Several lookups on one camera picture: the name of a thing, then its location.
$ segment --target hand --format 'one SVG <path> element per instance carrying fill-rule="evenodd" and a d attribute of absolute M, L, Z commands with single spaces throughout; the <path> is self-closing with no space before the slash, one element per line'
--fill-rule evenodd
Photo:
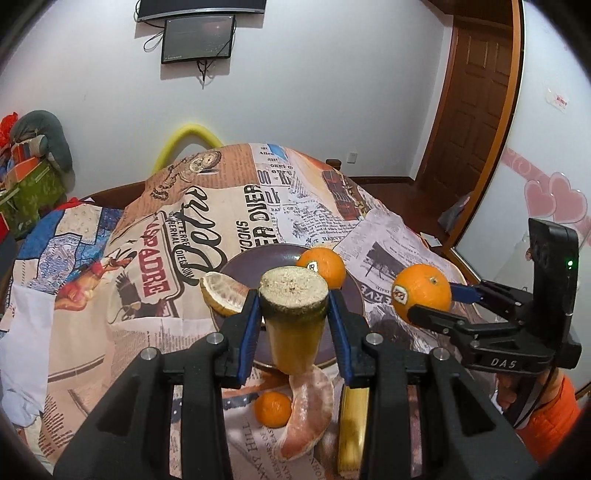
<path fill-rule="evenodd" d="M 546 370 L 538 377 L 538 383 L 544 385 L 546 380 L 548 379 L 548 375 L 550 374 L 550 370 Z M 499 392 L 497 394 L 496 401 L 501 406 L 503 410 L 508 409 L 515 400 L 517 400 L 517 393 L 515 389 L 517 388 L 517 384 L 519 383 L 519 376 L 517 375 L 503 375 L 498 374 L 496 376 L 499 379 Z M 562 386 L 562 380 L 564 378 L 564 374 L 560 368 L 554 370 L 554 374 L 552 375 L 552 380 L 550 380 L 550 384 L 540 402 L 538 403 L 538 407 L 542 405 L 546 405 L 547 403 L 554 400 L 560 392 L 560 387 Z"/>

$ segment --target plate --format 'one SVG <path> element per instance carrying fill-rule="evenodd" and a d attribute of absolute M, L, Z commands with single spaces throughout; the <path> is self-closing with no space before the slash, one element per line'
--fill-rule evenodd
<path fill-rule="evenodd" d="M 307 250 L 306 247 L 291 244 L 271 244 L 251 248 L 232 258 L 223 268 L 221 273 L 238 280 L 248 288 L 258 288 L 263 273 L 272 268 L 295 265 L 300 255 Z M 350 312 L 364 315 L 363 297 L 355 279 L 347 272 L 345 283 L 341 288 L 345 304 Z M 213 323 L 217 328 L 223 325 L 224 317 L 213 312 Z M 330 336 L 328 322 L 325 322 L 324 332 L 320 340 L 318 355 L 315 364 L 320 367 L 328 367 L 334 364 L 335 348 Z M 259 341 L 255 351 L 255 365 L 258 367 L 275 368 L 271 358 L 271 345 L 266 330 L 261 330 Z"/>

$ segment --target orange jacket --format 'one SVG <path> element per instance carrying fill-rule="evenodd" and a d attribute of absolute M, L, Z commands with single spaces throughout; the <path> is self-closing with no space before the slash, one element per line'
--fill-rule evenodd
<path fill-rule="evenodd" d="M 517 433 L 538 463 L 544 463 L 562 442 L 579 416 L 573 384 L 564 377 L 556 398 L 536 410 Z"/>

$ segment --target door panel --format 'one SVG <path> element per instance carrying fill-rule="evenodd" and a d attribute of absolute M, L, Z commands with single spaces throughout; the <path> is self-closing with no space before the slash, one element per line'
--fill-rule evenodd
<path fill-rule="evenodd" d="M 420 187 L 448 208 L 478 182 L 499 124 L 511 67 L 508 30 L 458 22 L 446 104 Z"/>

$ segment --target black screen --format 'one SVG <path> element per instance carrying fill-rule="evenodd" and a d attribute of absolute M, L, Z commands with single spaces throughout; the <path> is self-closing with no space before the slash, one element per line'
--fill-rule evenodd
<path fill-rule="evenodd" d="M 267 0 L 141 0 L 138 19 L 193 13 L 263 13 Z"/>

